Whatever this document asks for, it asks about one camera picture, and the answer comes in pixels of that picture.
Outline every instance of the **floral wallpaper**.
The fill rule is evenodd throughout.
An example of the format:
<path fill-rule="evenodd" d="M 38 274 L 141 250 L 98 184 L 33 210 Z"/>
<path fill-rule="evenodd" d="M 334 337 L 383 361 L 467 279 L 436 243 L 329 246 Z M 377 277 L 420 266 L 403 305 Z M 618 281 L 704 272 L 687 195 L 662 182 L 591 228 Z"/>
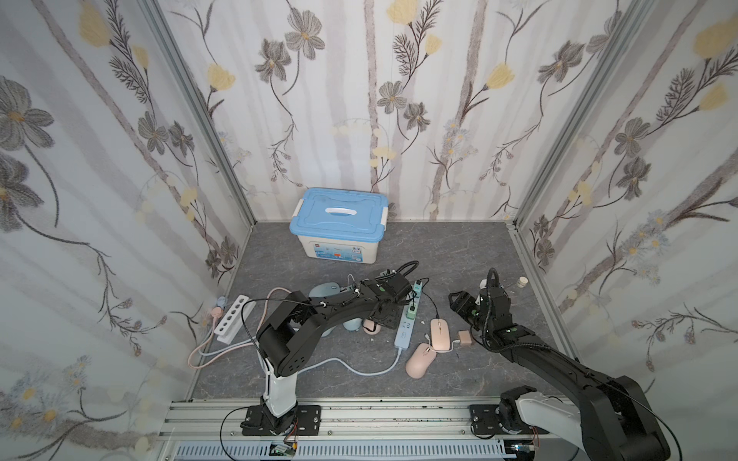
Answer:
<path fill-rule="evenodd" d="M 159 3 L 258 219 L 335 187 L 467 221 L 514 217 L 629 2 Z"/>
<path fill-rule="evenodd" d="M 659 1 L 519 223 L 582 360 L 649 389 L 685 459 L 735 454 L 737 109 L 738 7 Z"/>
<path fill-rule="evenodd" d="M 144 460 L 248 227 L 135 4 L 0 5 L 4 459 Z"/>

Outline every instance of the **blue storage box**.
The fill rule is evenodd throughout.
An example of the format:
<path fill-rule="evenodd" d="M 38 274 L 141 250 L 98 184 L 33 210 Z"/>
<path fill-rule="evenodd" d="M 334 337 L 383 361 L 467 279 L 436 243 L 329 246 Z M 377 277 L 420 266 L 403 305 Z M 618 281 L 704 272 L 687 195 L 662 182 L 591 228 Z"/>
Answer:
<path fill-rule="evenodd" d="M 308 189 L 289 230 L 309 257 L 371 264 L 387 227 L 388 206 L 382 194 Z"/>

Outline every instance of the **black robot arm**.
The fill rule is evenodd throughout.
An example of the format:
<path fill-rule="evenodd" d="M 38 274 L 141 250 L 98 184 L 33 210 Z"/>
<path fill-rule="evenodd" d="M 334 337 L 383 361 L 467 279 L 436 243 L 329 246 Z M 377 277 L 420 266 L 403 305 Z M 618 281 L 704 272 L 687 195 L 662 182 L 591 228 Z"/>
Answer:
<path fill-rule="evenodd" d="M 532 330 L 513 323 L 510 298 L 494 269 L 487 280 L 490 283 L 480 290 L 479 304 L 460 291 L 449 295 L 451 309 L 481 331 L 483 347 L 535 372 L 576 405 L 581 414 L 581 442 L 593 461 L 669 458 L 669 444 L 655 416 L 634 402 L 650 409 L 634 380 L 627 376 L 612 378 L 592 370 L 553 349 Z M 524 423 L 514 400 L 530 391 L 535 389 L 524 387 L 503 394 L 498 416 L 503 426 L 515 428 Z M 555 428 L 544 429 L 556 432 Z"/>
<path fill-rule="evenodd" d="M 413 267 L 403 273 L 408 265 Z M 261 355 L 272 364 L 277 377 L 290 376 L 305 366 L 320 335 L 330 327 L 362 318 L 396 330 L 402 306 L 413 291 L 405 276 L 415 267 L 417 261 L 388 275 L 357 282 L 353 289 L 329 297 L 308 298 L 299 291 L 292 292 L 286 299 L 301 304 L 281 302 L 269 316 L 256 335 Z M 295 331 L 290 321 L 299 324 L 300 329 Z"/>

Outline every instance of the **blue power strip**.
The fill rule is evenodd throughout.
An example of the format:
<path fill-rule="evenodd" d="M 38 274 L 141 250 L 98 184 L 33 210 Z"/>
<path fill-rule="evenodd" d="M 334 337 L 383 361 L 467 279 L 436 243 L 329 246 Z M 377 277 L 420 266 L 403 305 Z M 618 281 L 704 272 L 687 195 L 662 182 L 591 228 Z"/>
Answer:
<path fill-rule="evenodd" d="M 418 313 L 418 303 L 420 302 L 423 284 L 415 283 L 413 290 L 415 290 L 415 297 L 402 310 L 402 320 L 400 320 L 400 326 L 397 327 L 397 335 L 395 336 L 395 347 L 403 350 L 410 347 L 410 337 L 413 335 L 413 325 Z"/>

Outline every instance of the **ventilation grille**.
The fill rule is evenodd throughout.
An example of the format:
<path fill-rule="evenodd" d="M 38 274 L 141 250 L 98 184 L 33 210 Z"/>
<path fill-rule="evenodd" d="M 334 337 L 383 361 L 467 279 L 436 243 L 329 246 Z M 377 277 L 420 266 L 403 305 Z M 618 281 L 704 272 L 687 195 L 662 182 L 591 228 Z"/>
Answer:
<path fill-rule="evenodd" d="M 284 460 L 270 457 L 270 442 L 226 443 L 238 461 Z M 505 454 L 502 440 L 305 440 L 297 444 L 293 460 L 499 460 Z M 182 442 L 174 461 L 227 461 L 219 442 Z"/>

